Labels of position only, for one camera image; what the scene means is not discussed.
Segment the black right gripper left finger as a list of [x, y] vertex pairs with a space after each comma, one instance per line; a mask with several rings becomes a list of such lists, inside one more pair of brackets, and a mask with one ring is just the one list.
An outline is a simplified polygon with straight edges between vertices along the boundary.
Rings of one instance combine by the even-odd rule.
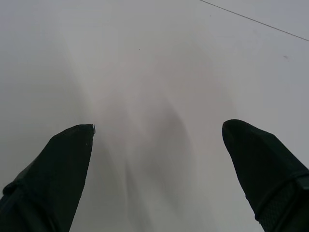
[[81, 124], [53, 136], [2, 191], [2, 232], [68, 232], [85, 185], [95, 127]]

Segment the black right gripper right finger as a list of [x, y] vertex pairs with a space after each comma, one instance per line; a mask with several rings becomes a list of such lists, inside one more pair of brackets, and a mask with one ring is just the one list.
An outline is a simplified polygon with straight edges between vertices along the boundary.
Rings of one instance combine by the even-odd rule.
[[222, 137], [255, 220], [263, 230], [307, 232], [308, 168], [275, 135], [247, 122], [224, 122]]

